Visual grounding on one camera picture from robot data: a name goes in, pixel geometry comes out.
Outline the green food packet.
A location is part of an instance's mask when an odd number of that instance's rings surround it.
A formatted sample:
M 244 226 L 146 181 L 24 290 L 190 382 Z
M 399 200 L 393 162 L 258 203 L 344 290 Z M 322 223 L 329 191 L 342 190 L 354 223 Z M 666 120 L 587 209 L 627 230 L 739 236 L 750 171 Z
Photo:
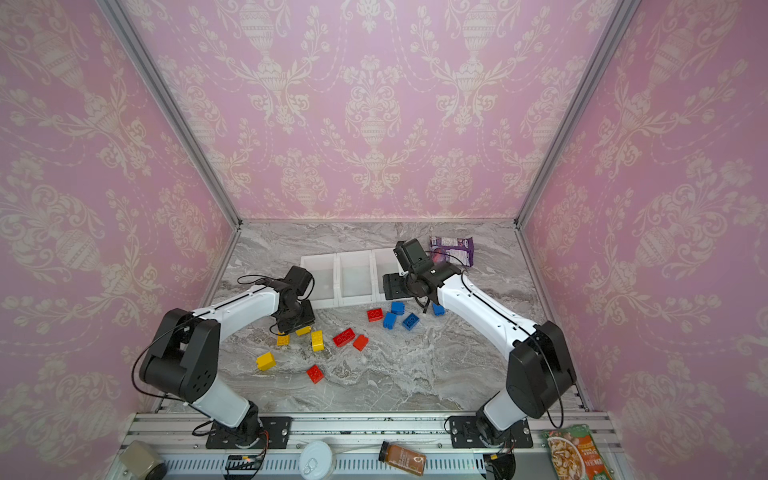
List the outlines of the green food packet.
M 555 474 L 560 480 L 611 480 L 592 432 L 586 424 L 575 424 L 543 434 Z

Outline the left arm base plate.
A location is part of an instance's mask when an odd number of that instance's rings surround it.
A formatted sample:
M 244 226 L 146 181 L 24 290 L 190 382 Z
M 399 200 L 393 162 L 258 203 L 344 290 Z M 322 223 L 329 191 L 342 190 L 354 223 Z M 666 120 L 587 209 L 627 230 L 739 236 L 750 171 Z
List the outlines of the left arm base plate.
M 256 449 L 284 450 L 290 437 L 293 418 L 290 416 L 262 416 L 261 430 L 252 439 L 236 435 L 231 429 L 214 423 L 205 446 L 210 450 Z

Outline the aluminium front rail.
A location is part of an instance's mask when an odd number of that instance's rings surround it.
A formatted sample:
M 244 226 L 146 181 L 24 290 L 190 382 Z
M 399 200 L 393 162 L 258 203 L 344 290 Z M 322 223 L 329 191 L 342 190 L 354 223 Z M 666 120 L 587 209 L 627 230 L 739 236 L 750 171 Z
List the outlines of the aluminium front rail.
M 192 435 L 204 418 L 196 414 L 137 414 L 118 447 L 105 479 L 136 479 L 119 461 L 135 440 L 148 443 L 165 459 L 165 479 L 301 479 L 298 469 L 303 447 L 326 442 L 334 454 L 328 479 L 482 479 L 483 456 L 499 448 L 453 448 L 447 431 L 449 416 L 459 412 L 285 413 L 293 418 L 287 448 L 268 450 L 210 450 L 207 437 Z M 636 479 L 607 413 L 566 410 L 565 426 L 586 424 L 610 468 L 613 479 Z M 513 449 L 514 479 L 557 479 L 543 433 L 546 419 L 528 420 L 533 447 Z M 410 475 L 378 460 L 384 441 L 402 445 L 427 457 L 422 477 Z

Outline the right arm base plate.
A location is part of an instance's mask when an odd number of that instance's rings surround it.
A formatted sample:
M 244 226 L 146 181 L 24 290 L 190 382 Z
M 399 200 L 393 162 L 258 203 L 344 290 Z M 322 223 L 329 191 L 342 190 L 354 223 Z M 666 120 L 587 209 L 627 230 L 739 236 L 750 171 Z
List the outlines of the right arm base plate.
M 476 416 L 455 415 L 447 419 L 447 431 L 454 448 L 528 449 L 533 447 L 531 429 L 526 419 L 505 430 L 498 430 L 488 420 Z

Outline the white round lid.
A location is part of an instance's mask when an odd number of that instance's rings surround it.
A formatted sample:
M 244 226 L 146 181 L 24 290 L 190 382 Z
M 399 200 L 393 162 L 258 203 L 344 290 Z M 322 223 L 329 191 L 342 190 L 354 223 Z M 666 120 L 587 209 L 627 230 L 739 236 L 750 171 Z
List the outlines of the white round lid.
M 334 470 L 334 454 L 324 441 L 306 444 L 299 457 L 299 472 L 304 480 L 327 479 Z

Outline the brown spice jar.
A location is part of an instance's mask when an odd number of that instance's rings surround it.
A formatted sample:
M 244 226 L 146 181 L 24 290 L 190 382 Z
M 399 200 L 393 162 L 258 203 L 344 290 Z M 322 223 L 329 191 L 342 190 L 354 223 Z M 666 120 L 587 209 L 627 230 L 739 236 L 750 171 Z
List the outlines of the brown spice jar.
M 427 463 L 427 457 L 424 454 L 388 441 L 381 444 L 378 460 L 417 476 L 424 475 Z

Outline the white right bin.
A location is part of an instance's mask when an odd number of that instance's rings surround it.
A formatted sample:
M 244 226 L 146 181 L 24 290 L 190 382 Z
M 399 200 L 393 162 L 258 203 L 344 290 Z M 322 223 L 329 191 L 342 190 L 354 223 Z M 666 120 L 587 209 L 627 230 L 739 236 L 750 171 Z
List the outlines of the white right bin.
M 385 301 L 383 277 L 391 273 L 400 274 L 401 266 L 391 248 L 374 249 L 372 254 L 375 267 L 374 297 L 376 301 Z

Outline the grey corner post right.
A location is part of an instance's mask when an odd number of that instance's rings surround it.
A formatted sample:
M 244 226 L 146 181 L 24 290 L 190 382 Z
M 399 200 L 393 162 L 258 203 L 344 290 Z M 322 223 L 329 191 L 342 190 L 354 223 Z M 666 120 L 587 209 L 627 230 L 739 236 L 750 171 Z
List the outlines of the grey corner post right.
M 519 215 L 515 219 L 518 231 L 522 231 L 532 220 L 536 205 L 545 190 L 547 182 L 554 173 L 559 158 L 568 146 L 573 132 L 576 130 L 581 117 L 589 106 L 600 80 L 640 5 L 640 0 L 621 0 L 616 3 L 608 19 L 606 29 L 602 33 L 590 60 L 587 62 L 574 96 L 565 110 L 564 117 L 531 183 Z

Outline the white left bin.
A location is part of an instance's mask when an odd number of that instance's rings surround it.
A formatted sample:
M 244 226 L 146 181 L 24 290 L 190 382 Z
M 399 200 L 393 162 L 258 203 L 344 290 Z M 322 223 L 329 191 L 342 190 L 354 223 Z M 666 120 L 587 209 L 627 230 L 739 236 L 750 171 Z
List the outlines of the white left bin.
M 316 309 L 339 306 L 336 295 L 335 254 L 302 256 L 300 266 L 309 271 L 314 278 L 314 286 L 309 299 Z

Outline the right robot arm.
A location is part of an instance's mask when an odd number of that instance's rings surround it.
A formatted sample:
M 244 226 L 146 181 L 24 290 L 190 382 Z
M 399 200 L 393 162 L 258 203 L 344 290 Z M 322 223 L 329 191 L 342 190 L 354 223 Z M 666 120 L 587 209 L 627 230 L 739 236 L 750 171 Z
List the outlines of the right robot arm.
M 474 285 L 454 264 L 441 262 L 416 274 L 382 276 L 388 300 L 427 298 L 466 321 L 507 361 L 498 393 L 476 412 L 480 438 L 496 446 L 529 418 L 539 419 L 577 380 L 563 331 L 555 323 L 538 324 L 522 317 Z

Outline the long red lego brick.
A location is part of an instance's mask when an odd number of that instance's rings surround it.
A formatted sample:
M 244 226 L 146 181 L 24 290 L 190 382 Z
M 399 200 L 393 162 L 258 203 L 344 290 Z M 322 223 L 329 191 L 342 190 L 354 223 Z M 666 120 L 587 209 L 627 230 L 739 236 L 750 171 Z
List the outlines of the long red lego brick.
M 355 338 L 356 334 L 353 329 L 347 328 L 333 337 L 333 343 L 337 348 L 342 348 L 343 346 L 353 342 Z

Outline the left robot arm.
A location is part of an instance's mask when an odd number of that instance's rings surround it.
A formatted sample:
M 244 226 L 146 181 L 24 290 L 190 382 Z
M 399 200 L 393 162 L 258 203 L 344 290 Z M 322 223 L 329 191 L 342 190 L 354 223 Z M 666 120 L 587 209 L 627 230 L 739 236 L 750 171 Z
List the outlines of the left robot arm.
M 249 448 L 264 437 L 258 407 L 218 377 L 221 343 L 252 323 L 271 318 L 281 334 L 314 323 L 313 279 L 261 278 L 248 290 L 193 311 L 168 311 L 134 364 L 138 379 L 207 416 L 216 432 Z

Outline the grey metal box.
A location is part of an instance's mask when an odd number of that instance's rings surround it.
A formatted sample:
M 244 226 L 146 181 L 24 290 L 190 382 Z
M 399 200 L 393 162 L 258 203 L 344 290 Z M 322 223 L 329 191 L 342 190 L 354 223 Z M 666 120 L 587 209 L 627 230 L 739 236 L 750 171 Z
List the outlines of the grey metal box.
M 162 480 L 168 473 L 163 457 L 148 443 L 135 440 L 119 455 L 119 461 L 139 480 Z

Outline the grey corner post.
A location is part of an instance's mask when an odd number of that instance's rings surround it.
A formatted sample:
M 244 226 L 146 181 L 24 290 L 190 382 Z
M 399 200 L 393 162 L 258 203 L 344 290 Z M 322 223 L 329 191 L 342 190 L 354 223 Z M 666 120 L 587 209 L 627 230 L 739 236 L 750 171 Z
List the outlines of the grey corner post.
M 531 183 L 519 215 L 515 219 L 518 231 L 522 231 L 532 220 L 536 205 L 545 190 L 547 182 L 554 173 L 559 158 L 568 146 L 573 132 L 576 130 L 581 117 L 589 106 L 600 80 L 640 5 L 640 0 L 621 0 L 616 3 L 608 19 L 606 29 L 602 33 L 590 60 L 587 62 L 574 96 L 565 110 L 564 117 Z
M 114 0 L 97 0 L 96 4 L 114 31 L 126 54 L 130 57 L 137 73 L 144 81 L 155 103 L 174 131 L 180 145 L 188 154 L 225 218 L 235 230 L 239 230 L 242 226 L 242 219 L 237 213 L 234 203 L 206 158 L 202 144 L 198 141 L 190 124 L 185 119 L 179 103 L 174 99 L 157 63 L 152 58 L 138 31 L 132 24 L 127 10 L 119 1 Z

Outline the grey corner post left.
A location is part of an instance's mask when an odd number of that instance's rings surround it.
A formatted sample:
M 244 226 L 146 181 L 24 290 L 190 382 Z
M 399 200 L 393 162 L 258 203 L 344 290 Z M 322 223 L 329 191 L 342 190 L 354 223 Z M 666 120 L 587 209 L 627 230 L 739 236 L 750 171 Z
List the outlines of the grey corner post left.
M 130 57 L 137 73 L 144 81 L 155 103 L 174 131 L 180 145 L 188 154 L 225 218 L 235 230 L 239 230 L 242 226 L 242 219 L 237 213 L 234 203 L 206 158 L 202 144 L 198 141 L 190 124 L 185 119 L 179 103 L 174 99 L 157 63 L 152 58 L 138 31 L 132 24 L 127 10 L 119 1 L 114 0 L 97 0 L 96 4 L 114 31 L 126 54 Z

